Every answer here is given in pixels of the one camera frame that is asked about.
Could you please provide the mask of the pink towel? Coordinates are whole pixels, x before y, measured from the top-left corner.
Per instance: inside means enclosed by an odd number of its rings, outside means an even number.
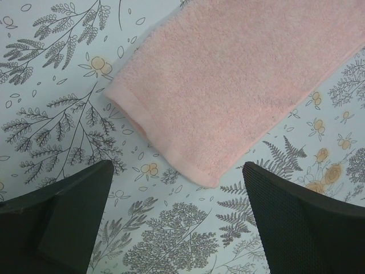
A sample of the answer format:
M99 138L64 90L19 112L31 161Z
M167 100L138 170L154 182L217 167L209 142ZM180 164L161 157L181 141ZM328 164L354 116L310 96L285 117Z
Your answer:
M214 188L363 44L363 1L192 1L106 96L180 174Z

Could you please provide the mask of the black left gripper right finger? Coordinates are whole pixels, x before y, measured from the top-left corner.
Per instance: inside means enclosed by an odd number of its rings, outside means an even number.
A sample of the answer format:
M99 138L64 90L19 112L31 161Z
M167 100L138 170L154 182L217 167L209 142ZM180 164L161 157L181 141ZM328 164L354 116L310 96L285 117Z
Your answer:
M364 208L242 169L271 273L364 273Z

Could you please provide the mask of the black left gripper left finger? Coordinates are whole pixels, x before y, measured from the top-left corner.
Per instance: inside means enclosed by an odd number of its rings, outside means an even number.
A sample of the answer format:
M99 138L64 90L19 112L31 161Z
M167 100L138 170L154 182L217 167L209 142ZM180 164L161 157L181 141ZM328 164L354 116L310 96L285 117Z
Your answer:
M1 203L1 273L86 273L111 188L102 160Z

